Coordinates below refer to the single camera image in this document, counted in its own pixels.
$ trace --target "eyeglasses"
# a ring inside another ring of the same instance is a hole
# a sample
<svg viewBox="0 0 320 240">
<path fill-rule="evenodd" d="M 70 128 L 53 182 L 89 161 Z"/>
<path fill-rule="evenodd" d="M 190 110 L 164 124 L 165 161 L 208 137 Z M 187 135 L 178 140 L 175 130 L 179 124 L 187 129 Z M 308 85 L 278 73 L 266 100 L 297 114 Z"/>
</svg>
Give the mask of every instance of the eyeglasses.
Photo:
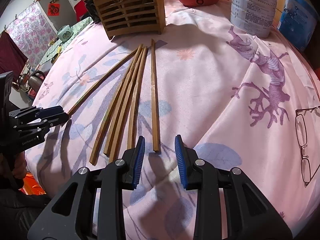
<svg viewBox="0 0 320 240">
<path fill-rule="evenodd" d="M 318 171 L 320 164 L 318 165 L 316 171 L 311 174 L 311 165 L 310 165 L 310 160 L 309 156 L 306 154 L 306 149 L 307 149 L 307 143 L 308 143 L 308 137 L 307 137 L 307 128 L 306 128 L 306 123 L 304 120 L 304 116 L 302 114 L 298 114 L 303 111 L 309 111 L 313 112 L 316 109 L 320 109 L 320 106 L 314 107 L 314 108 L 309 108 L 309 109 L 298 109 L 296 110 L 296 134 L 297 134 L 297 139 L 298 143 L 300 146 L 300 154 L 301 154 L 301 174 L 302 174 L 302 179 L 305 183 L 305 186 L 308 186 L 313 177 L 315 176 L 316 172 Z"/>
</svg>

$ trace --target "red cloth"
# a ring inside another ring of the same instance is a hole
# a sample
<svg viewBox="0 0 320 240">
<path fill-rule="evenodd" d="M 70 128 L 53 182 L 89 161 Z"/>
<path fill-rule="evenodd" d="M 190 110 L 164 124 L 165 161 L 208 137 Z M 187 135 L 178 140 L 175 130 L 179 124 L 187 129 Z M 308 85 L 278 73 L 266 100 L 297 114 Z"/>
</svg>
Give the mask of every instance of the red cloth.
<svg viewBox="0 0 320 240">
<path fill-rule="evenodd" d="M 27 60 L 10 35 L 3 31 L 0 35 L 0 74 L 13 71 L 13 81 L 18 80 Z"/>
<path fill-rule="evenodd" d="M 75 5 L 75 11 L 77 16 L 77 22 L 80 22 L 80 17 L 83 16 L 88 10 L 85 7 L 84 1 L 81 0 Z"/>
</svg>

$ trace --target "person's hand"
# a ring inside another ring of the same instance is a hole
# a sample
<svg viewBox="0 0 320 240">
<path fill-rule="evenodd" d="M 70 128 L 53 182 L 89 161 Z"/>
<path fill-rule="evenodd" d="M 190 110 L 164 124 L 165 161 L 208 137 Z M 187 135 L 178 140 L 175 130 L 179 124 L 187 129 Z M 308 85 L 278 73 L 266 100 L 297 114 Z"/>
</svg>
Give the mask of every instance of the person's hand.
<svg viewBox="0 0 320 240">
<path fill-rule="evenodd" d="M 6 177 L 6 175 L 4 174 L 2 161 L 3 161 L 3 155 L 0 154 L 0 174 Z M 14 169 L 12 171 L 13 176 L 16 179 L 24 179 L 27 175 L 26 167 L 27 167 L 27 161 L 25 158 L 25 152 L 17 154 L 16 160 L 14 162 Z"/>
</svg>

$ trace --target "blue container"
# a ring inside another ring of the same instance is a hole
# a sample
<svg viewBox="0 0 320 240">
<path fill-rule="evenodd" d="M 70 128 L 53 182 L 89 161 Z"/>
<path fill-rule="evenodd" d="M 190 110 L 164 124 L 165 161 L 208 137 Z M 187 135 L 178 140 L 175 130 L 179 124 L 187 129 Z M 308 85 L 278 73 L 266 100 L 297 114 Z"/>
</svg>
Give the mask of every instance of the blue container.
<svg viewBox="0 0 320 240">
<path fill-rule="evenodd" d="M 304 51 L 318 19 L 317 12 L 305 0 L 285 0 L 278 30 L 297 49 Z"/>
</svg>

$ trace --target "black sleeve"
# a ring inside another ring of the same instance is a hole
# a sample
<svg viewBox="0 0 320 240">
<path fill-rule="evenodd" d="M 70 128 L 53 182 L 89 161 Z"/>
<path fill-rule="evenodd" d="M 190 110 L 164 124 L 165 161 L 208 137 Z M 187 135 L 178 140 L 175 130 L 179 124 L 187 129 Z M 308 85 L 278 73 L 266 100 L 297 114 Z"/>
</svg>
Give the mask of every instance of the black sleeve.
<svg viewBox="0 0 320 240">
<path fill-rule="evenodd" d="M 8 179 L 5 179 L 2 175 L 0 175 L 0 189 L 11 188 L 10 182 Z"/>
<path fill-rule="evenodd" d="M 21 191 L 0 189 L 0 239 L 27 240 L 27 233 L 50 198 L 25 195 Z"/>
</svg>

